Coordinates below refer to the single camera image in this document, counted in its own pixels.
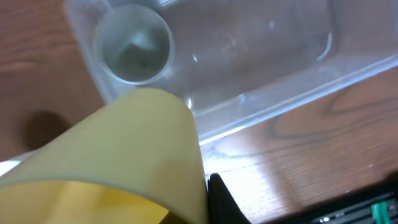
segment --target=wood grain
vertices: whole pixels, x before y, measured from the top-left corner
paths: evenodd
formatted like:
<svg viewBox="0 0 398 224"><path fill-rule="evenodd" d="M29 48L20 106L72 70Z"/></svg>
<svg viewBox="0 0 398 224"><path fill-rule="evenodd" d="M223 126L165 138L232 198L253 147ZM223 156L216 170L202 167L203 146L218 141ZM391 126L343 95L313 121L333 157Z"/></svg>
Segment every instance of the wood grain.
<svg viewBox="0 0 398 224"><path fill-rule="evenodd" d="M0 161L30 150L26 130L46 143L103 106L63 15L61 0L0 2Z"/></svg>
<svg viewBox="0 0 398 224"><path fill-rule="evenodd" d="M398 68L202 148L261 223L349 194L398 169Z"/></svg>

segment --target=clear plastic container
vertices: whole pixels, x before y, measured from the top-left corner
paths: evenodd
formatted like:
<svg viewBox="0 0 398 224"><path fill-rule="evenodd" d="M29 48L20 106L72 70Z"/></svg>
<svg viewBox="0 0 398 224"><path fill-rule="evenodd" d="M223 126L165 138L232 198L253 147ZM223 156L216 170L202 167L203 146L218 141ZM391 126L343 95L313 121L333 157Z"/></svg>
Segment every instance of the clear plastic container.
<svg viewBox="0 0 398 224"><path fill-rule="evenodd" d="M107 75L93 51L98 24L127 4L158 12L174 38L173 62L145 85ZM65 10L105 102L167 90L193 112L200 144L398 65L396 0L66 0Z"/></svg>

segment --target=yellow cup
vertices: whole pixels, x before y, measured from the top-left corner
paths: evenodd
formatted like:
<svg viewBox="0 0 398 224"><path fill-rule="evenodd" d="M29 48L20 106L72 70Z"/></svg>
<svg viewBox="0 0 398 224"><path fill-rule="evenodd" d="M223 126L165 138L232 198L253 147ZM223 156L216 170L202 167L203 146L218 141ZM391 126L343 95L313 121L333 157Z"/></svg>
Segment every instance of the yellow cup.
<svg viewBox="0 0 398 224"><path fill-rule="evenodd" d="M207 223L195 123L162 90L133 90L0 178L0 223Z"/></svg>

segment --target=wooden table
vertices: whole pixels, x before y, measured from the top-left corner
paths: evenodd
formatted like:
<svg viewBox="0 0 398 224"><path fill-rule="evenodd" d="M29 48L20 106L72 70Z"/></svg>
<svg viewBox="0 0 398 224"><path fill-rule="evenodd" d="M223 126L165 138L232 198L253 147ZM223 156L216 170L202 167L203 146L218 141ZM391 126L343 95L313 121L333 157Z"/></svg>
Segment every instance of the wooden table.
<svg viewBox="0 0 398 224"><path fill-rule="evenodd" d="M0 160L103 106L61 0L0 3ZM203 147L254 223L349 194L398 168L398 69Z"/></svg>

